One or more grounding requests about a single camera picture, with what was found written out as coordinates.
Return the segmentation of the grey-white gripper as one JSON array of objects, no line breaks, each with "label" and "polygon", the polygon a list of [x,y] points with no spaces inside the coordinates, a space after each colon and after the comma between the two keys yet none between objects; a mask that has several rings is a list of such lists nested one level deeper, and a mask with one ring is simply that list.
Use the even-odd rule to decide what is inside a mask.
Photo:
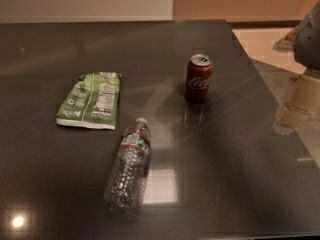
[{"label": "grey-white gripper", "polygon": [[278,134],[292,133],[320,107],[320,1],[298,25],[294,58],[309,68],[289,78],[275,114],[274,131]]}]

